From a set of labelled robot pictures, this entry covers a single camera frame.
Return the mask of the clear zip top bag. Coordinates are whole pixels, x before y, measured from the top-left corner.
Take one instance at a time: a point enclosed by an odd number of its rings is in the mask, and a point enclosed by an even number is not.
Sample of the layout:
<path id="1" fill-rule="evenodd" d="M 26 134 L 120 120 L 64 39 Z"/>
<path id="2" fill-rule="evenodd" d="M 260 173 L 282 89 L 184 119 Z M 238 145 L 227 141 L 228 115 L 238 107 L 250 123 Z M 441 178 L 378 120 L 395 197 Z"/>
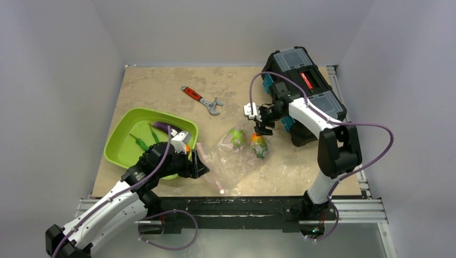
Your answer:
<path id="1" fill-rule="evenodd" d="M 242 129 L 246 132 L 246 142 L 241 150 L 228 148 L 228 134 L 232 129 Z M 268 154 L 264 159 L 258 159 L 253 153 L 250 140 L 255 133 L 251 122 L 239 122 L 230 128 L 213 146 L 207 147 L 202 143 L 197 143 L 195 149 L 204 164 L 210 171 L 203 178 L 212 184 L 220 195 L 234 193 L 237 184 L 240 183 L 247 174 L 261 167 L 270 155 L 269 142 Z"/>

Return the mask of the purple fake eggplant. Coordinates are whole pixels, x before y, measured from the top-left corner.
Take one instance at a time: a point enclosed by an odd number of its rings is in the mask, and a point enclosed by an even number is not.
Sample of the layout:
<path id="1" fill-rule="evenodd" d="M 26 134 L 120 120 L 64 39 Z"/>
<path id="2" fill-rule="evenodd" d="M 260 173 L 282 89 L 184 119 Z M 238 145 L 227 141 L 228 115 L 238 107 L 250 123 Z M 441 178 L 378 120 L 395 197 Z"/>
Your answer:
<path id="1" fill-rule="evenodd" d="M 163 131 L 165 133 L 168 132 L 168 127 L 170 127 L 171 131 L 172 132 L 175 132 L 175 133 L 180 133 L 182 130 L 180 128 L 178 128 L 177 126 L 174 126 L 172 124 L 169 124 L 169 123 L 165 123 L 165 122 L 162 122 L 162 121 L 155 121 L 155 122 L 152 122 L 151 125 L 160 130 L 160 131 Z"/>

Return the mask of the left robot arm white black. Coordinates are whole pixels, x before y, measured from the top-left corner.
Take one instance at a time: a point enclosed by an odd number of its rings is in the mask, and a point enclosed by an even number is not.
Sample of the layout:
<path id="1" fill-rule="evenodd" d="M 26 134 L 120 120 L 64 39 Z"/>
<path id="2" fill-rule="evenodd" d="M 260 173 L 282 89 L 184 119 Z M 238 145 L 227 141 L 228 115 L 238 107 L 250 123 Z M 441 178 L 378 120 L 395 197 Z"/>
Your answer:
<path id="1" fill-rule="evenodd" d="M 45 232 L 50 257 L 92 257 L 117 233 L 135 221 L 164 216 L 161 199 L 152 191 L 160 179 L 177 174 L 197 179 L 210 169 L 197 150 L 160 142 L 148 147 L 115 186 L 97 203 L 64 226 Z"/>

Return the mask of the dark fake grape bunch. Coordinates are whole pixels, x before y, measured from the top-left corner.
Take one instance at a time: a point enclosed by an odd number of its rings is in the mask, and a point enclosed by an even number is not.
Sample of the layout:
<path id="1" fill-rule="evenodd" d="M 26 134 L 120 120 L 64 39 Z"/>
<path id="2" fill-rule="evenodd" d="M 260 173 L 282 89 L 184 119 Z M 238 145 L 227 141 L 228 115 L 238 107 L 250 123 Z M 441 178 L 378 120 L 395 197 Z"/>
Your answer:
<path id="1" fill-rule="evenodd" d="M 151 145 L 139 158 L 139 164 L 146 169 L 153 170 L 164 156 L 166 147 L 166 142 Z"/>

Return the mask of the green fake chili pepper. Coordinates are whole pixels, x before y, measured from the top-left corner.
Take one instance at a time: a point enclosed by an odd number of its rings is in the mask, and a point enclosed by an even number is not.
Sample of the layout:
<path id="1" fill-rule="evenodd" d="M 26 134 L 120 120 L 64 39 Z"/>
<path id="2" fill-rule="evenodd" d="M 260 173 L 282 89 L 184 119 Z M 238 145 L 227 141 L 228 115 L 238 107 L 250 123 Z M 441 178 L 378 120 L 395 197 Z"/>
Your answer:
<path id="1" fill-rule="evenodd" d="M 158 138 L 157 134 L 154 132 L 152 124 L 149 124 L 149 129 L 151 131 L 151 134 L 152 134 L 152 137 L 153 137 L 155 143 L 159 143 L 160 139 Z"/>

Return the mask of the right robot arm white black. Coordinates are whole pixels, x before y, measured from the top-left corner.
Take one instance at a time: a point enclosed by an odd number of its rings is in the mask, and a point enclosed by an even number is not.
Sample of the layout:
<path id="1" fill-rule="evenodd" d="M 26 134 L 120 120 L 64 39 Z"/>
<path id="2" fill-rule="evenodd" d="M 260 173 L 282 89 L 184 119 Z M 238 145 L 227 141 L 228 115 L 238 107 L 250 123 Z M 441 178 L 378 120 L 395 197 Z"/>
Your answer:
<path id="1" fill-rule="evenodd" d="M 362 162 L 357 128 L 324 114 L 307 96 L 291 98 L 282 94 L 269 107 L 250 101 L 244 106 L 244 115 L 255 121 L 254 130 L 259 135 L 272 135 L 275 122 L 290 116 L 317 138 L 319 173 L 306 191 L 309 200 L 302 204 L 307 218 L 314 219 L 323 212 L 322 204 L 329 201 L 337 183 Z"/>

